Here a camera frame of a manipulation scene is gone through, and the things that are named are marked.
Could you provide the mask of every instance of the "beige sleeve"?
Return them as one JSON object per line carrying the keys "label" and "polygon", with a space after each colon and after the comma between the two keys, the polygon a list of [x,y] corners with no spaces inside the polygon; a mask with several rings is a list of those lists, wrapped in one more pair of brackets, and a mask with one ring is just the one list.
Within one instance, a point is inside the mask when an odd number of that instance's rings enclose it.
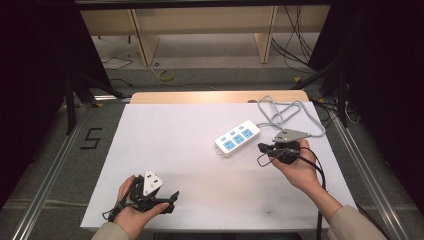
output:
{"label": "beige sleeve", "polygon": [[344,206],[331,218],[328,237],[331,240],[386,239],[368,219],[351,206]]}
{"label": "beige sleeve", "polygon": [[92,238],[92,240],[108,239],[131,240],[130,236],[119,225],[111,222],[104,223]]}

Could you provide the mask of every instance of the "person's left hand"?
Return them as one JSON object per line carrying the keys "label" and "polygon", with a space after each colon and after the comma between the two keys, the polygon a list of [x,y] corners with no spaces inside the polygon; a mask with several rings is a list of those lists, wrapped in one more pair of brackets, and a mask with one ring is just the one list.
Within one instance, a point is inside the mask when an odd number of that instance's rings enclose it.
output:
{"label": "person's left hand", "polygon": [[[135,176],[131,176],[119,188],[118,202],[124,197]],[[116,215],[115,224],[118,224],[125,232],[128,233],[131,239],[136,239],[146,226],[147,222],[163,212],[169,203],[161,203],[146,212],[139,212],[131,206],[127,206]]]}

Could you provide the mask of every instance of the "white tabletop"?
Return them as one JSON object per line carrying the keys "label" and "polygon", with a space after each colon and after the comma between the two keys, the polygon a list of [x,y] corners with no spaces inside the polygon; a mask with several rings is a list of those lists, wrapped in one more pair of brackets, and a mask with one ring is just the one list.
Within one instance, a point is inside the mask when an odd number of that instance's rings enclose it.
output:
{"label": "white tabletop", "polygon": [[[318,119],[312,103],[305,102]],[[263,105],[271,114],[270,105]],[[272,144],[279,130],[261,128],[259,137],[229,158],[218,155],[217,137],[245,120],[265,122],[253,103],[130,104],[125,107],[81,227],[99,228],[102,213],[116,201],[130,175],[155,172],[164,185],[158,198],[180,191],[172,214],[150,221],[152,231],[283,232],[316,229],[318,210],[272,165],[260,167],[258,143]],[[284,128],[320,133],[304,111]],[[355,206],[326,136],[308,138],[320,159],[327,190],[342,205]]]}

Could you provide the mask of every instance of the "gray floor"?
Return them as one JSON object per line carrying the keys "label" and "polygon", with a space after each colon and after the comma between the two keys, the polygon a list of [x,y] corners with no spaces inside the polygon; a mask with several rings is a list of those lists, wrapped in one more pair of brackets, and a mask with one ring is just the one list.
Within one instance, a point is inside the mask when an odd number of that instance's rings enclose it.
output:
{"label": "gray floor", "polygon": [[[316,34],[310,34],[308,41],[311,46],[316,36]],[[278,35],[276,39],[284,42],[287,36]],[[111,79],[120,78],[133,85],[130,87],[123,81],[112,81],[115,89],[129,94],[137,91],[211,90],[210,87],[220,90],[287,89],[293,86],[295,77],[305,79],[308,76],[306,73],[287,68],[284,59],[275,50],[271,51],[267,64],[260,64],[252,35],[164,36],[154,59],[154,63],[158,66],[153,65],[153,70],[156,72],[173,70],[175,78],[171,82],[179,86],[163,85],[157,81],[152,69],[141,65],[140,58],[135,52],[137,46],[134,43],[128,44],[127,37],[102,37],[100,40],[93,37],[93,40],[103,61],[111,57],[122,57],[133,61],[125,68],[107,70]],[[297,46],[291,46],[290,50],[301,56]],[[125,63],[127,62],[122,60],[110,61],[105,64],[105,67],[114,69]],[[289,62],[289,64],[298,69],[302,67],[295,62]],[[317,82],[305,89],[310,98],[319,96],[317,91],[319,86],[320,82]],[[93,93],[107,95],[98,89],[93,89]],[[30,229],[29,239],[91,238],[93,233],[81,229],[79,224],[101,172],[125,104],[124,102],[104,102],[100,106],[77,107],[79,116],[83,117],[80,131],[75,135],[75,140],[49,192],[47,201]],[[322,119],[326,118],[327,113],[323,109],[317,107],[317,111]],[[389,234],[390,230],[386,226],[385,219],[382,218],[379,207],[340,136],[336,121],[325,121],[323,125],[328,125],[328,139],[352,196]],[[45,137],[43,146],[40,147],[36,162],[28,167],[0,212],[0,239],[13,238],[27,207],[37,195],[50,166],[57,159],[62,143],[65,141],[66,127],[66,109],[61,108]],[[83,150],[81,147],[93,146],[93,142],[85,141],[86,134],[91,128],[101,128],[101,130],[92,131],[91,134],[92,137],[100,138],[99,144],[96,149]],[[409,239],[424,239],[423,216],[391,169],[384,164],[384,158],[367,127],[362,123],[349,122],[348,129]],[[301,236],[305,240],[315,239],[314,232],[304,232]],[[142,238],[152,239],[153,233],[146,232]]]}

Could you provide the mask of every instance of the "white power strip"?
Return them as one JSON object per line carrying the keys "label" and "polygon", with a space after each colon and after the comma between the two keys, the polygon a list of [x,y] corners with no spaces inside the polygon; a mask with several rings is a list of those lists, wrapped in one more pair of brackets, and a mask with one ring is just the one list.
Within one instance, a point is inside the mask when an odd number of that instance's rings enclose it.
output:
{"label": "white power strip", "polygon": [[215,140],[216,152],[229,157],[255,139],[260,132],[254,123],[247,120]]}

